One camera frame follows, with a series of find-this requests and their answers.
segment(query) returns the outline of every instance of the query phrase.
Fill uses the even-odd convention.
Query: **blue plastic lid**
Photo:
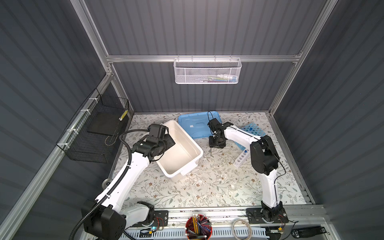
[[[197,139],[212,136],[211,130],[208,127],[208,122],[212,120],[212,116],[221,123],[220,116],[216,111],[184,114],[179,116],[177,121],[191,138]]]

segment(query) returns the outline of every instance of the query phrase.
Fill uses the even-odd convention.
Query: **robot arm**
[[[275,180],[277,178],[279,156],[269,136],[256,136],[245,132],[230,122],[221,124],[216,118],[208,123],[214,133],[209,137],[209,146],[224,148],[227,139],[238,142],[245,147],[243,153],[235,160],[237,167],[250,155],[252,167],[259,173],[263,189],[262,214],[266,222],[273,222],[284,210],[278,196]]]
[[[94,201],[88,200],[81,209],[84,220],[84,230],[104,240],[117,240],[124,229],[138,222],[150,225],[154,220],[154,206],[145,202],[138,202],[132,207],[122,210],[122,205],[127,198],[130,189],[143,170],[151,162],[157,161],[161,156],[175,145],[174,140],[167,133],[168,128],[159,124],[151,124],[149,134],[145,135],[132,148],[132,161],[129,160]],[[100,199],[107,198],[101,203],[98,210],[85,217]]]

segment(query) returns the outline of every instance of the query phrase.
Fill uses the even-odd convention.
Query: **black wire mesh basket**
[[[70,131],[67,141],[56,144],[71,160],[111,163],[119,150],[119,135],[129,121],[128,110],[128,99],[99,94],[88,109],[80,110],[84,113],[76,126],[71,129],[67,126],[62,134]]]

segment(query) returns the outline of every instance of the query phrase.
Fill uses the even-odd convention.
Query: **black panel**
[[[343,239],[380,239],[384,1],[339,1],[275,114]]]

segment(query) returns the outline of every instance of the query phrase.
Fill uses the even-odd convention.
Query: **aluminum frame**
[[[241,62],[292,62],[297,63],[300,60],[300,55],[229,55],[229,56],[156,56],[156,55],[108,55],[107,61],[110,63],[126,63],[126,62],[172,62],[177,61],[231,61],[232,59],[240,58]]]
[[[88,109],[91,103],[94,101],[93,99],[96,98],[99,93],[103,93],[105,91],[111,80],[112,74],[107,73],[100,84],[97,86],[97,90],[93,91],[89,97],[89,100],[86,101],[82,109]],[[79,114],[75,117],[69,126],[69,129],[76,126],[85,112],[86,111],[79,111]],[[60,142],[66,142],[69,136],[70,132],[66,131],[66,133],[60,139]],[[0,225],[1,240],[10,240],[13,238],[64,156],[65,153],[58,146],[55,146],[51,154],[45,160],[42,167],[36,173],[32,181],[29,183],[23,194],[17,200],[16,204],[13,206],[7,217]]]
[[[315,40],[319,36],[322,28],[325,25],[325,22],[327,22],[337,2],[338,0],[327,0],[324,7],[322,8],[311,32],[309,33],[307,39],[304,42],[303,48],[301,49],[300,60],[296,64],[294,64],[290,69],[290,71],[288,72],[283,84],[281,85],[275,99],[272,102],[271,107],[269,108],[269,112],[271,113],[272,116],[275,114],[277,108],[279,107],[281,101],[283,100],[283,97],[288,91],[288,88],[291,86],[291,83],[293,82],[301,66],[303,65],[304,60],[307,58],[309,51],[311,50]]]
[[[88,10],[88,7],[84,0],[70,0],[77,16],[80,19],[81,24],[83,25],[85,32],[88,35],[89,40],[91,41],[93,48],[95,49],[101,64],[103,65],[106,73],[112,71],[112,74],[115,76],[112,80],[113,88],[115,89],[119,98],[126,98],[129,100],[127,93],[125,92],[122,83],[117,75],[116,69],[112,64],[110,64],[106,56],[108,55],[107,48],[105,47],[103,40],[99,34],[99,31],[96,28],[96,25],[93,21],[91,13]],[[130,116],[133,116],[134,109],[129,101],[129,113]]]

